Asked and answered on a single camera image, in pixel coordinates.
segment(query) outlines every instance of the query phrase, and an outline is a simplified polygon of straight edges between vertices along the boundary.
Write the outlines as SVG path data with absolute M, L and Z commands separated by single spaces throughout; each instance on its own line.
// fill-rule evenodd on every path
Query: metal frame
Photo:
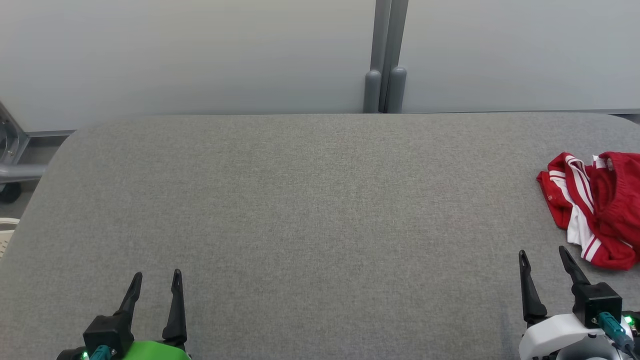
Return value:
M 9 111 L 0 102 L 0 142 L 4 143 L 0 155 L 0 184 L 37 180 L 46 165 L 19 165 L 20 157 L 29 144 L 29 136 L 20 128 Z
M 406 70 L 397 70 L 398 61 L 400 60 L 400 47 L 402 45 L 402 36 L 404 33 L 404 21 L 406 20 L 406 11 L 409 7 L 409 0 L 393 0 L 389 11 L 389 24 L 387 30 L 387 43 L 385 49 L 385 64 L 382 70 L 382 85 L 380 88 L 380 112 L 389 112 L 389 97 L 391 86 L 389 85 L 392 76 L 399 76 L 397 80 L 401 81 L 404 94 L 404 79 L 406 78 Z M 398 84 L 394 85 L 394 90 L 398 90 Z M 398 105 L 398 101 L 392 101 L 393 106 Z M 400 111 L 402 106 L 402 98 L 399 100 Z
M 364 113 L 401 113 L 406 69 L 398 66 L 408 0 L 376 0 Z
M 27 136 L 29 138 L 48 138 L 52 136 L 69 136 L 75 133 L 76 130 L 51 130 L 51 131 L 29 131 Z

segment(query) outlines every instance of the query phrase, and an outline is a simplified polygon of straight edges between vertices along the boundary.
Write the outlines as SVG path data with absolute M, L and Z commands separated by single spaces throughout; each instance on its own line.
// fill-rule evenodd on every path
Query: white stripe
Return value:
M 568 162 L 569 164 L 573 164 L 573 163 L 578 163 L 578 168 L 579 170 L 584 174 L 584 176 L 587 177 L 588 180 L 591 180 L 589 178 L 589 176 L 587 175 L 587 170 L 586 167 L 584 167 L 584 161 L 580 160 L 580 159 L 576 159 L 576 160 L 571 160 Z
M 600 248 L 601 244 L 602 244 L 602 242 L 599 239 L 596 239 L 593 242 L 593 245 L 591 246 L 591 248 L 589 249 L 589 254 L 587 254 L 587 256 L 584 259 L 586 261 L 591 261 L 593 259 L 593 256 L 596 254 L 596 252 Z
M 551 181 L 557 185 L 564 198 L 572 205 L 569 225 L 566 228 L 566 241 L 568 243 L 580 245 L 582 247 L 582 254 L 580 256 L 584 259 L 584 252 L 587 251 L 587 248 L 594 237 L 591 229 L 589 228 L 589 224 L 587 224 L 587 217 L 584 215 L 580 207 L 575 204 L 571 195 L 569 195 L 569 189 L 566 187 L 566 180 L 552 177 Z
M 571 165 L 569 165 L 569 167 L 571 168 L 571 171 L 573 172 L 573 181 L 575 182 L 575 185 L 576 185 L 576 187 L 578 189 L 578 194 L 580 195 L 580 198 L 582 198 L 582 201 L 584 201 L 584 203 L 587 205 L 587 208 L 589 208 L 589 210 L 593 214 L 593 206 L 591 206 L 591 203 L 589 201 L 589 197 L 586 194 L 587 192 L 591 192 L 591 189 L 585 189 L 584 185 L 582 184 L 582 181 L 580 181 L 580 179 L 582 179 L 581 176 L 580 176 L 580 172 L 578 170 L 576 170 L 575 167 L 573 167 Z
M 587 187 L 587 189 L 586 189 L 587 190 L 587 196 L 589 197 L 588 205 L 593 205 L 593 196 L 591 195 L 591 181 L 590 181 L 589 177 L 587 176 L 587 174 L 585 172 L 578 170 L 578 174 L 580 174 L 580 177 L 584 181 L 584 185 L 583 186 Z
M 565 177 L 566 175 L 564 174 L 564 172 L 562 171 L 558 171 L 558 170 L 551 170 L 549 172 L 549 176 L 559 176 L 559 177 Z
M 628 243 L 628 242 L 626 242 L 625 240 L 622 240 L 622 239 L 618 239 L 618 240 L 620 240 L 620 242 L 622 242 L 622 243 L 623 243 L 623 244 L 625 244 L 626 246 L 630 247 L 631 249 L 633 249 L 633 248 L 634 248 L 631 244 L 629 244 L 629 243 Z
M 567 163 L 567 164 L 569 164 L 569 163 L 571 163 L 573 161 L 576 161 L 576 160 L 580 161 L 580 159 L 576 158 L 575 156 L 567 155 L 567 156 L 564 157 L 564 162 Z

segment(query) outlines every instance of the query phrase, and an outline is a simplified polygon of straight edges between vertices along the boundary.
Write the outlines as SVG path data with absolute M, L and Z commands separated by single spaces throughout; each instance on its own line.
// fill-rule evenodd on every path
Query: wheel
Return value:
M 4 184 L 4 188 L 0 190 L 0 202 L 11 204 L 18 200 L 20 194 L 22 194 L 20 183 Z

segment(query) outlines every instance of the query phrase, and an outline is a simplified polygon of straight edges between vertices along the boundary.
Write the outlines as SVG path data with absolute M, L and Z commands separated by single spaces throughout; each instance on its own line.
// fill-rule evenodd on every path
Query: gray pole base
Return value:
M 402 113 L 404 84 L 406 83 L 406 69 L 396 66 L 389 74 L 389 93 L 387 95 L 387 113 Z
M 364 77 L 364 105 L 362 112 L 365 114 L 378 113 L 378 102 L 380 101 L 380 85 L 382 75 L 378 70 L 371 70 Z

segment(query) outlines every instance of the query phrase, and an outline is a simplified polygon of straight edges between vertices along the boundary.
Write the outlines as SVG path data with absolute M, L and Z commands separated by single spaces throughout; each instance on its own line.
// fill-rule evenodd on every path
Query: white wall panel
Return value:
M 640 108 L 640 1 L 409 0 L 403 111 Z
M 6 0 L 0 101 L 25 131 L 139 114 L 362 111 L 375 0 Z

